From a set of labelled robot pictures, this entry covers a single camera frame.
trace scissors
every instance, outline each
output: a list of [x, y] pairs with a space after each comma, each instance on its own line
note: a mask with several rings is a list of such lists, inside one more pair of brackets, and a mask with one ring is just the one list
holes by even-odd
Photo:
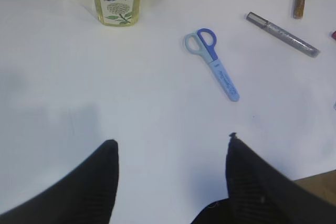
[[[202, 33], [208, 33], [211, 35], [213, 39], [212, 45], [208, 45], [205, 42]], [[190, 47], [189, 41], [191, 38], [195, 39], [199, 47], [199, 50], [194, 50]], [[224, 89], [229, 99], [233, 102], [238, 102], [240, 98], [238, 91], [215, 52], [217, 37], [214, 34], [214, 32], [211, 31], [210, 29], [202, 28], [195, 33], [188, 34], [184, 39], [184, 43], [185, 47], [190, 53], [201, 56], [204, 59], [204, 61], [209, 65], [216, 79], [221, 84], [222, 88]]]

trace scissor handle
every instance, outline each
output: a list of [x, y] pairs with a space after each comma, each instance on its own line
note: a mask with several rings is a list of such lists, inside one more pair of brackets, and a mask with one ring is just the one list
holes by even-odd
[[[190, 43], [190, 39], [193, 38], [197, 45], [198, 45], [198, 50], [194, 50], [190, 47], [189, 43]], [[195, 33], [192, 33], [192, 34], [188, 34], [187, 36], [185, 36], [184, 38], [184, 44], [185, 44], [185, 47], [186, 49], [194, 54], [194, 55], [200, 55], [200, 56], [203, 56], [204, 53], [206, 53], [206, 48], [205, 46], [202, 44], [202, 42], [200, 41], [199, 37], [197, 36], [197, 34]]]
[[[209, 35], [212, 37], [213, 42], [212, 42], [211, 45], [208, 45], [208, 44], [206, 43], [205, 39], [204, 39], [203, 36], [202, 36], [202, 33], [207, 33], [207, 34], [209, 34]], [[198, 35], [198, 37], [200, 38], [200, 40], [202, 41], [202, 43], [203, 43], [204, 47], [206, 48], [206, 50], [207, 50], [207, 51], [209, 52], [209, 54], [211, 55], [212, 59], [213, 59], [213, 60], [217, 60], [217, 59], [218, 59], [218, 56], [217, 56], [217, 54], [216, 54], [216, 52], [215, 52], [215, 45], [216, 45], [216, 43], [217, 43], [217, 37], [216, 37], [216, 35], [214, 34], [214, 32], [211, 31], [210, 29], [202, 28], [202, 29], [200, 29], [200, 30], [197, 31], [197, 35]]]

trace silver marker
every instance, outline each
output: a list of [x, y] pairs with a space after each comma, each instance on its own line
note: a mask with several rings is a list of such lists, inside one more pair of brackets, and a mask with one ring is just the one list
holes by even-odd
[[298, 49], [300, 52], [303, 52], [305, 55], [315, 58], [320, 53], [320, 51], [312, 45], [254, 13], [249, 13], [246, 19], [288, 45]]

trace flower illustration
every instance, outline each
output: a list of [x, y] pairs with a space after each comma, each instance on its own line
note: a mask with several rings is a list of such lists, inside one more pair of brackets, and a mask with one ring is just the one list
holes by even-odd
[[107, 10], [111, 12], [112, 14], [116, 14], [118, 16], [108, 16], [106, 18], [116, 20], [117, 22], [120, 22], [119, 25], [125, 25], [131, 23], [129, 19], [132, 18], [132, 12], [128, 11], [130, 10], [130, 6], [127, 4], [122, 3], [112, 3], [107, 6]]
[[130, 10], [130, 6], [122, 3], [112, 3], [107, 6], [112, 14], [125, 14]]

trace white surface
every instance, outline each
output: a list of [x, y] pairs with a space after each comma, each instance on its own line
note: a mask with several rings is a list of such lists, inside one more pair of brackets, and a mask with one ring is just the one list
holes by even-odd
[[[142, 0], [129, 28], [92, 0], [0, 0], [0, 212], [41, 192], [104, 140], [120, 146], [113, 223], [190, 223], [226, 197], [235, 131], [292, 179], [335, 169], [334, 0]], [[244, 20], [253, 11], [322, 53], [310, 59]], [[241, 100], [182, 46], [212, 29]]]

